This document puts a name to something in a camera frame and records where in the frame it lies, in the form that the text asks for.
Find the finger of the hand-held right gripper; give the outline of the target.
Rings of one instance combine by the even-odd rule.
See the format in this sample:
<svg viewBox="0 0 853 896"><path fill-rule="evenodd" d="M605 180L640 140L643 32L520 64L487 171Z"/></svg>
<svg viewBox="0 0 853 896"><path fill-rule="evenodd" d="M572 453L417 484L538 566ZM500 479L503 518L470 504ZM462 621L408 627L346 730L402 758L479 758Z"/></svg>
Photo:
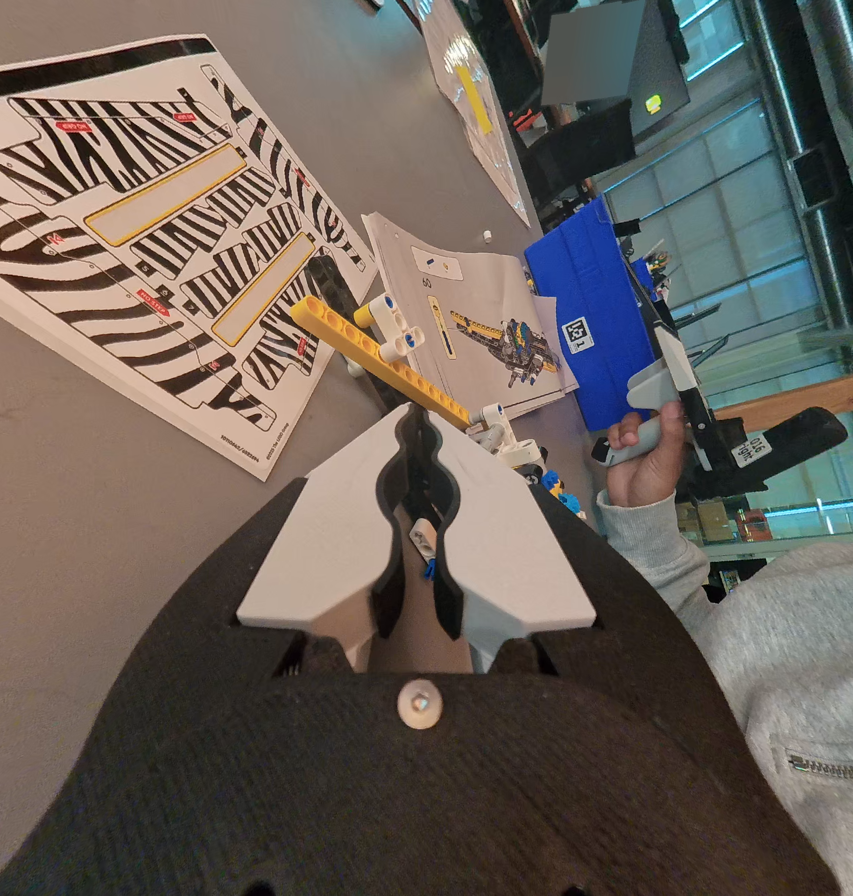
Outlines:
<svg viewBox="0 0 853 896"><path fill-rule="evenodd" d="M680 395L666 363L653 363L627 383L626 401L632 409L658 411Z"/></svg>
<svg viewBox="0 0 853 896"><path fill-rule="evenodd" d="M656 343L674 387L679 393L700 389L683 342L671 328L654 328Z"/></svg>

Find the wooden rail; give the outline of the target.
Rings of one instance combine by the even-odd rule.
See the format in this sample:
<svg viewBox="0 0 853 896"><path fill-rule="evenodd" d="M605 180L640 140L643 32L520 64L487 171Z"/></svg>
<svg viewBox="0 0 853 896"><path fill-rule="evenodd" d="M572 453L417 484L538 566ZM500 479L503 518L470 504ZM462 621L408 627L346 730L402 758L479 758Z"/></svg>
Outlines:
<svg viewBox="0 0 853 896"><path fill-rule="evenodd" d="M716 409L714 414L719 420L741 419L745 431L752 433L775 427L809 408L835 415L853 412L853 375L747 400Z"/></svg>

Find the blue box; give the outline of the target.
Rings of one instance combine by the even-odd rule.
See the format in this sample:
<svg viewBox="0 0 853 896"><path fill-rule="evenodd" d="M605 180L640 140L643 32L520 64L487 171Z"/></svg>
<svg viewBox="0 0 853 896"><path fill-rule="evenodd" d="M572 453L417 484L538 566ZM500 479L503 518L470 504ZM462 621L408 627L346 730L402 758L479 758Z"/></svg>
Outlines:
<svg viewBox="0 0 853 896"><path fill-rule="evenodd" d="M591 432L631 411L628 381L659 359L653 324L673 320L651 298L647 263L628 263L606 201L581 207L525 251L537 292L556 300L559 357L574 375Z"/></svg>

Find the person's right forearm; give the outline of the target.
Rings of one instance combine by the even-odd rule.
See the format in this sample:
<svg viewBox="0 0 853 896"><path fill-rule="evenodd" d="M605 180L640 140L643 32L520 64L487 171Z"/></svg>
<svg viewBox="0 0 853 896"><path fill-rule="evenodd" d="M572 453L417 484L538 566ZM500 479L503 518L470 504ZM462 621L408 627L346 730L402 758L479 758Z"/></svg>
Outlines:
<svg viewBox="0 0 853 896"><path fill-rule="evenodd" d="M714 608L703 588L711 564L679 531L676 495L627 508L613 504L604 490L597 505L611 547L656 589L684 628L696 633Z"/></svg>

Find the person's grey hoodie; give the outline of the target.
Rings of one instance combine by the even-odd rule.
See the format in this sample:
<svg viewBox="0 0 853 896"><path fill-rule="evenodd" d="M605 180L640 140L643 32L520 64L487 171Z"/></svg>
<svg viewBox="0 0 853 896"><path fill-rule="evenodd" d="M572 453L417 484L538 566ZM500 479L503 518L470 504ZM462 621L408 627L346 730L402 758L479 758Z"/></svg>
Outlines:
<svg viewBox="0 0 853 896"><path fill-rule="evenodd" d="M763 777L853 894L853 543L780 557L686 627Z"/></svg>

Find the yellow black lego model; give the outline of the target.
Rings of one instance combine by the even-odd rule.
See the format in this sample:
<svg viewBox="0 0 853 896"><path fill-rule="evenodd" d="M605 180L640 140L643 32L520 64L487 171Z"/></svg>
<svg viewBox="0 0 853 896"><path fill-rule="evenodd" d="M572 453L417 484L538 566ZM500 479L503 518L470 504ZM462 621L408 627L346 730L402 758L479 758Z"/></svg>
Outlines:
<svg viewBox="0 0 853 896"><path fill-rule="evenodd" d="M387 410L413 402L470 436L505 467L540 483L583 521L578 499L546 465L546 452L534 440L514 433L507 410L498 401L467 409L409 365L424 344L423 331L409 324L396 299L383 293L358 306L340 283L338 265L329 256L311 261L317 292L295 303L289 314L301 329L342 354L354 377L366 376Z"/></svg>

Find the zebra striped sticker sheet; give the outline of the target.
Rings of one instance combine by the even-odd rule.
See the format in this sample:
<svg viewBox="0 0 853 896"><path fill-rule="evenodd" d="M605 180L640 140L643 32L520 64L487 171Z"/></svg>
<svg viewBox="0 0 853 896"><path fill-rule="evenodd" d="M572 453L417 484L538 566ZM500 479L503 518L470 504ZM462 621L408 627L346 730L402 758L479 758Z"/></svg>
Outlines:
<svg viewBox="0 0 853 896"><path fill-rule="evenodd" d="M0 66L0 317L266 481L367 243L204 35Z"/></svg>

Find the clear plastic bag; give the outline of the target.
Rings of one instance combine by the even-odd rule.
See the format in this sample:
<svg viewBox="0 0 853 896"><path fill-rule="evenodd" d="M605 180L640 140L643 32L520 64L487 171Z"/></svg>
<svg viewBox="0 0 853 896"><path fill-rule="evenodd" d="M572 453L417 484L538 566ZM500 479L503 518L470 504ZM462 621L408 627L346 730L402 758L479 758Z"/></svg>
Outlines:
<svg viewBox="0 0 853 896"><path fill-rule="evenodd" d="M414 1L413 9L439 91L457 111L475 158L528 228L529 215L506 143L506 123L477 45L451 1Z"/></svg>

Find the person's right hand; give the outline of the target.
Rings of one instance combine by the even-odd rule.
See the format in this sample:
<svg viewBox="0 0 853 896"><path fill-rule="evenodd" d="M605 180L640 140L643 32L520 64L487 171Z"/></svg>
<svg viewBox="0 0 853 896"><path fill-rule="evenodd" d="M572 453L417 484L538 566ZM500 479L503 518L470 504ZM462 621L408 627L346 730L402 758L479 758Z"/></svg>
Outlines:
<svg viewBox="0 0 853 896"><path fill-rule="evenodd" d="M606 471L606 503L639 508L671 497L677 489L688 454L687 427L680 401L665 404L656 416L659 439L647 454Z"/></svg>

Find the black office chair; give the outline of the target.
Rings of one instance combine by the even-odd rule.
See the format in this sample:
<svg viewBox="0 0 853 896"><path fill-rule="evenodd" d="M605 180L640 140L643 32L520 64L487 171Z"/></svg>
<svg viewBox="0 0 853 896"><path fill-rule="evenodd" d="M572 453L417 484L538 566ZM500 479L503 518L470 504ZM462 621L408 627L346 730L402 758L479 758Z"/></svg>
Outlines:
<svg viewBox="0 0 853 896"><path fill-rule="evenodd" d="M622 98L546 133L523 151L522 172L537 210L585 179L636 157L632 106Z"/></svg>

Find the silver ventilation ducts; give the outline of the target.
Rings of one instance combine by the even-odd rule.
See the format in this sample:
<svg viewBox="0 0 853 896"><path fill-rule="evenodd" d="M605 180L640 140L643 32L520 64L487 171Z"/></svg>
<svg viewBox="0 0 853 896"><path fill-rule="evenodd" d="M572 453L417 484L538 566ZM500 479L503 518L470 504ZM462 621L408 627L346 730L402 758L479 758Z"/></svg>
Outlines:
<svg viewBox="0 0 853 896"><path fill-rule="evenodd" d="M831 330L853 326L853 185L797 2L739 2Z"/></svg>

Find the black monitor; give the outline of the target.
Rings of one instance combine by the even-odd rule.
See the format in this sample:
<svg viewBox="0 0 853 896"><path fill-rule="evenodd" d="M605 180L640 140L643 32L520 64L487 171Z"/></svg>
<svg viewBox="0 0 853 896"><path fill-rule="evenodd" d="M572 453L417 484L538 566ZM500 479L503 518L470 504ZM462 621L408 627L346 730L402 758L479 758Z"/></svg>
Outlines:
<svg viewBox="0 0 853 896"><path fill-rule="evenodd" d="M646 1L627 93L635 143L658 133L688 104L686 53L673 3Z"/></svg>

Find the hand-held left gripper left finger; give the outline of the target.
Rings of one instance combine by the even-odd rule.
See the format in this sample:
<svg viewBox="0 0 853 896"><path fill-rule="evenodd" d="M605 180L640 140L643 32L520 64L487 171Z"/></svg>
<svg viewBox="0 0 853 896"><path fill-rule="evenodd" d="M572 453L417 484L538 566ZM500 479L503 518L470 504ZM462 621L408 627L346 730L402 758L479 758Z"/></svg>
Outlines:
<svg viewBox="0 0 853 896"><path fill-rule="evenodd" d="M237 611L247 626L339 641L356 672L405 593L395 511L409 493L417 411L395 409L313 469Z"/></svg>

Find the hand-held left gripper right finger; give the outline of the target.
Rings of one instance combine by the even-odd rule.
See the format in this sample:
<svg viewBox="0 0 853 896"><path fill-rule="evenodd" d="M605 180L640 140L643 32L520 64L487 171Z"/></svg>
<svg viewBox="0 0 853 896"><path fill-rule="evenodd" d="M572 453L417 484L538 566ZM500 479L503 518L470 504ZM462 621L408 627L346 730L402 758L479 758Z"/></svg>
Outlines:
<svg viewBox="0 0 853 896"><path fill-rule="evenodd" d="M483 413L475 440L439 414L424 414L424 455L437 533L436 615L468 644L473 671L486 673L501 645L535 633L590 627L597 618L537 499L581 520L542 485L543 454L519 442L501 411Z"/></svg>

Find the brown cardboard box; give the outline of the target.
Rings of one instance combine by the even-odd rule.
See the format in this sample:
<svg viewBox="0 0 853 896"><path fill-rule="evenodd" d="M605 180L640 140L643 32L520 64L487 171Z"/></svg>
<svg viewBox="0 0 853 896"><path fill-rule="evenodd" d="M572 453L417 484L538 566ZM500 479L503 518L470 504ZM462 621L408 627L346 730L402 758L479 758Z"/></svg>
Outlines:
<svg viewBox="0 0 853 896"><path fill-rule="evenodd" d="M732 522L721 499L701 501L696 505L696 510L705 542L716 544L734 541Z"/></svg>

